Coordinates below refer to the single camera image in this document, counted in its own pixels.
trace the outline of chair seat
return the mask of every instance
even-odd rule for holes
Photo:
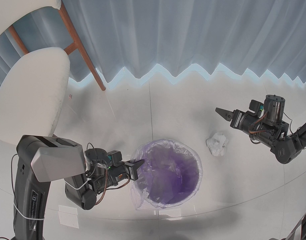
[[[52,136],[65,96],[70,60],[57,47],[20,58],[0,87],[0,140],[17,144],[24,134]]]

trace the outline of wooden chair frame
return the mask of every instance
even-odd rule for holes
[[[59,14],[64,22],[64,25],[66,26],[68,32],[71,35],[71,38],[73,39],[73,42],[67,46],[64,51],[67,53],[67,55],[69,55],[70,53],[72,53],[73,51],[75,51],[76,49],[79,50],[80,54],[82,55],[86,65],[88,66],[88,68],[90,69],[92,75],[94,76],[96,82],[98,83],[98,85],[100,86],[101,90],[105,90],[106,87],[104,86],[99,74],[97,73],[93,62],[91,61],[87,51],[85,50],[85,47],[78,35],[78,33],[76,32],[76,29],[71,21],[70,16],[67,13],[67,10],[64,6],[63,1],[61,1],[61,8],[58,10]],[[16,32],[15,28],[13,25],[11,25],[8,30],[10,31],[11,35],[13,36],[13,38],[15,39],[16,43],[18,44],[18,46],[20,47],[20,49],[23,51],[24,54],[29,53],[29,51],[27,50],[26,46],[24,45],[23,41],[21,40],[21,38],[19,37],[18,33]]]

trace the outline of curtain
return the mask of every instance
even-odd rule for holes
[[[306,0],[63,0],[95,67],[110,82],[126,67],[136,78],[156,63],[178,76],[193,63],[212,74],[267,69],[306,82]],[[65,48],[72,40],[58,12],[36,10],[14,23],[29,51]],[[23,54],[0,36],[0,84]],[[71,78],[89,69],[70,54]]]

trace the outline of trash can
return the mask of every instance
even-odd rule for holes
[[[183,143],[160,139],[140,146],[131,161],[144,159],[139,179],[131,186],[136,209],[144,203],[152,208],[178,206],[199,190],[203,169],[198,154]]]

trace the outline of floor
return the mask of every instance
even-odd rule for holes
[[[141,144],[174,139],[199,154],[203,180],[185,204],[141,211],[132,205],[130,186],[118,193],[108,191],[100,205],[85,211],[66,198],[63,180],[52,182],[44,222],[46,240],[96,236],[268,240],[289,234],[306,211],[306,150],[282,165],[266,146],[255,146],[246,134],[233,130],[215,107],[246,111],[251,99],[280,95],[296,130],[306,122],[306,84],[287,76],[277,79],[268,71],[261,78],[251,71],[238,76],[225,67],[211,76],[205,73],[186,70],[172,78],[159,70],[135,79],[122,71],[115,87],[105,92],[93,79],[83,87],[69,81],[57,136],[84,148],[91,142],[107,151],[120,150],[124,160]],[[226,154],[214,157],[205,140],[219,131],[229,142]],[[15,146],[0,141],[0,236],[9,238],[14,236],[10,183],[14,152]]]

